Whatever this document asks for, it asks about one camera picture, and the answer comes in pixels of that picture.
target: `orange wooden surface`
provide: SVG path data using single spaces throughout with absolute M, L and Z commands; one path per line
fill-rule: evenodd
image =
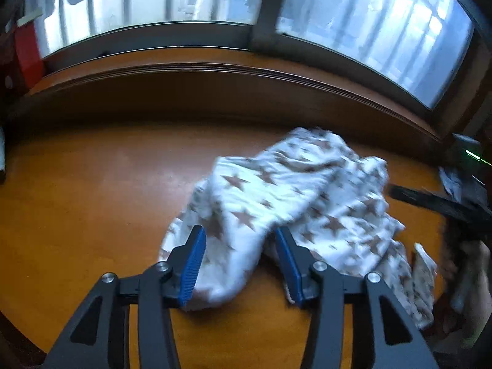
M 48 351 L 98 276 L 142 272 L 153 264 L 163 233 L 196 181 L 218 155 L 250 156 L 285 129 L 198 124 L 105 127 L 37 136 L 7 151 L 0 187 L 0 310 Z M 391 182 L 439 189 L 435 168 L 349 143 L 388 162 Z M 437 259 L 441 218 L 389 200 L 389 212 Z M 441 291 L 441 284 L 436 292 Z M 135 311 L 131 355 L 137 366 Z M 343 367 L 351 335 L 346 309 Z M 261 262 L 235 300 L 217 309 L 173 311 L 181 366 L 298 368 L 308 332 L 306 312 L 289 307 L 281 276 Z

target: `white fabric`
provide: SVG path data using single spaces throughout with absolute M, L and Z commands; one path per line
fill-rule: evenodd
M 158 260 L 186 242 L 195 224 L 207 248 L 187 309 L 220 305 L 237 295 L 276 226 L 288 225 L 296 243 L 341 273 L 364 276 L 377 268 L 419 327 L 432 322 L 435 263 L 417 247 L 412 277 L 403 229 L 386 213 L 388 175 L 377 157 L 359 158 L 337 135 L 298 128 L 255 158 L 219 157 L 164 237 Z

